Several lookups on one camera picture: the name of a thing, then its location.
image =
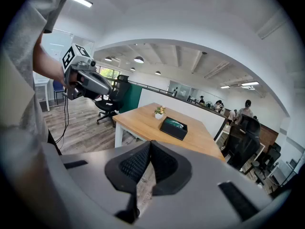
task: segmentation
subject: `green partition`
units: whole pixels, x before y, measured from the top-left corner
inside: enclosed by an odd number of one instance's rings
[[[124,96],[124,106],[120,109],[120,113],[124,113],[130,111],[132,109],[136,109],[139,104],[140,96],[142,92],[142,87],[131,84],[130,88],[128,89],[127,93]]]

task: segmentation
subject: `blue chair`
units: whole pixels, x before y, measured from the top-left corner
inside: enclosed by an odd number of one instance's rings
[[[65,90],[63,88],[63,85],[58,81],[53,81],[53,89],[54,89],[54,101],[55,101],[55,95],[56,95],[56,104],[58,104],[57,99],[57,93],[63,93]]]

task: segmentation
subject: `wooden table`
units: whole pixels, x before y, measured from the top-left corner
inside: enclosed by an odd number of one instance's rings
[[[158,106],[160,105],[152,103],[114,116],[113,119],[116,121],[115,147],[122,146],[123,130],[126,130],[144,141],[162,141],[211,155],[224,161],[224,156],[219,147],[201,121],[169,108],[166,108],[166,114],[163,118],[157,120],[154,117],[154,111]],[[187,124],[188,133],[183,141],[160,131],[161,124],[166,116]]]

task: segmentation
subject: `mesh office chair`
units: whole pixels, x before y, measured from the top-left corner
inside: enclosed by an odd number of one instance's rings
[[[241,123],[243,124],[231,127],[227,144],[222,150],[223,156],[230,154],[230,159],[227,163],[238,170],[260,146],[259,133],[261,125],[259,122],[243,114]]]
[[[56,80],[53,81],[53,90],[54,90],[54,101],[55,101],[55,96],[56,96],[56,104],[58,104],[57,93],[63,93],[65,90],[63,88],[63,85]]]
[[[254,174],[257,177],[256,182],[261,182],[264,184],[263,180],[266,179],[265,171],[268,170],[271,172],[276,160],[281,156],[280,152],[281,147],[277,143],[269,145],[267,154],[261,155],[262,157],[259,157],[260,159],[251,162],[251,167],[245,172],[245,175],[254,169]]]
[[[105,111],[99,113],[99,116],[101,116],[101,114],[104,114],[104,116],[96,121],[97,124],[99,124],[100,120],[109,117],[110,120],[112,121],[113,127],[115,127],[112,117],[116,115],[115,110],[118,111],[120,108],[123,107],[124,95],[126,94],[126,92],[130,87],[130,83],[128,82],[127,79],[128,76],[119,75],[117,77],[117,80],[114,80],[112,92],[109,95],[109,99],[108,100],[102,99],[101,101],[95,102],[95,105],[99,109]]]

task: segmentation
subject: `ceiling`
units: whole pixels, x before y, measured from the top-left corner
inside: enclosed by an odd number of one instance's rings
[[[106,61],[105,58],[108,56],[119,60],[119,62],[116,60]],[[134,62],[134,58],[137,56],[144,58],[143,64]],[[241,68],[215,55],[203,54],[196,49],[176,45],[144,43],[118,46],[96,51],[93,57],[105,64],[125,70],[134,67],[137,71],[143,73],[151,73],[149,70],[153,67],[160,70],[160,66],[162,66],[162,76],[168,78],[172,78],[171,73],[179,69],[185,71],[185,73],[200,76],[203,80],[209,80],[216,87],[255,81]],[[262,86],[255,86],[255,89],[259,91],[258,94],[264,96],[265,90]]]
[[[89,0],[93,2],[90,10],[68,0],[62,15],[89,24],[95,30],[103,31],[107,24],[135,6],[153,3],[168,3],[173,0]],[[274,0],[184,0],[196,4],[198,10],[227,12],[242,19],[254,32],[280,9]]]
[[[136,7],[145,7],[157,4],[168,4],[171,1],[183,1],[185,4],[192,3],[193,9],[198,11],[211,11],[213,13],[228,13],[242,20],[250,30],[258,35],[262,40],[270,40],[271,46],[279,47],[279,55],[283,57],[286,64],[286,71],[294,81],[297,92],[305,93],[305,68],[304,60],[296,56],[296,49],[287,45],[288,36],[279,37],[278,34],[286,22],[285,12],[275,0],[89,0],[93,6],[88,9],[80,4],[68,0],[64,5],[60,16],[79,21],[84,28],[90,28],[86,31],[94,32],[92,36],[95,42],[98,42],[104,34],[107,34],[107,26],[119,16],[127,14],[128,10]],[[167,65],[168,67],[179,65],[179,69],[193,72],[204,77],[210,70],[214,69],[223,60],[214,55],[204,55],[199,57],[199,61],[194,67],[194,62],[198,59],[198,51],[194,49],[175,47],[165,44],[147,44],[138,45],[136,48],[146,62],[152,65]],[[103,58],[102,55],[121,56],[123,60],[131,61],[139,53],[128,46],[122,46],[96,52],[97,58]],[[234,82],[251,81],[251,76],[234,65],[225,66],[219,73],[211,76],[211,81],[219,86],[231,84]]]

